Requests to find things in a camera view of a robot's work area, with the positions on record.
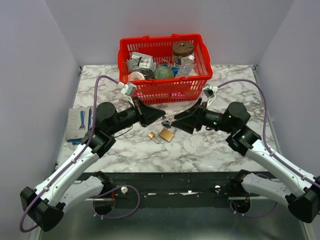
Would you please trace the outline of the keys with panda keychain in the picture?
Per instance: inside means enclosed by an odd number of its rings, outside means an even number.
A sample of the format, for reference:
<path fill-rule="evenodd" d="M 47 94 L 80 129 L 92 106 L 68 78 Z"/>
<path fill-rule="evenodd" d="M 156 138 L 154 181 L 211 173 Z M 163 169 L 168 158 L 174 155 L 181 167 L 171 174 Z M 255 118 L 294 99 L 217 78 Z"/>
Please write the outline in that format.
<path fill-rule="evenodd" d="M 161 122 L 161 125 L 166 128 L 166 129 L 170 129 L 172 127 L 171 122 L 168 120 L 164 120 Z"/>

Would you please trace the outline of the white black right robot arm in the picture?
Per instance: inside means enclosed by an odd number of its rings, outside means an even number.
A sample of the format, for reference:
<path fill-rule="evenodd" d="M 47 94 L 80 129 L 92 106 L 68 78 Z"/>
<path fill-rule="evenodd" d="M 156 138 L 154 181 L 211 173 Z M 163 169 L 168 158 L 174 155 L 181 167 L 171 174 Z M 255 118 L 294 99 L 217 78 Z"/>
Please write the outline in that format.
<path fill-rule="evenodd" d="M 320 211 L 320 179 L 283 158 L 278 161 L 276 151 L 265 146 L 262 137 L 246 124 L 250 114 L 243 103 L 234 101 L 224 113 L 207 109 L 199 99 L 191 108 L 174 116 L 172 126 L 186 133 L 202 127 L 229 134 L 226 142 L 232 150 L 247 157 L 278 179 L 277 182 L 241 170 L 230 183 L 230 191 L 241 196 L 245 192 L 257 194 L 288 208 L 298 220 L 311 223 Z"/>

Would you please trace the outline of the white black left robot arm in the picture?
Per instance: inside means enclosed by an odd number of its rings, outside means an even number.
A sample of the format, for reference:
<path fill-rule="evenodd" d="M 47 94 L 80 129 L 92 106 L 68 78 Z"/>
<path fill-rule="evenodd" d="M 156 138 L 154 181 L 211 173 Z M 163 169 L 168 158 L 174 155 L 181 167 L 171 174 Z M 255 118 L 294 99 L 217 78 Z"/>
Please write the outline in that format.
<path fill-rule="evenodd" d="M 82 138 L 73 154 L 46 180 L 31 188 L 26 186 L 20 192 L 24 219 L 29 216 L 44 232 L 52 230 L 63 218 L 67 209 L 67 190 L 82 173 L 97 162 L 116 143 L 114 135 L 136 123 L 142 127 L 153 124 L 165 116 L 162 109 L 144 104 L 134 97 L 133 105 L 121 112 L 111 102 L 103 102 L 93 112 L 91 129 Z"/>

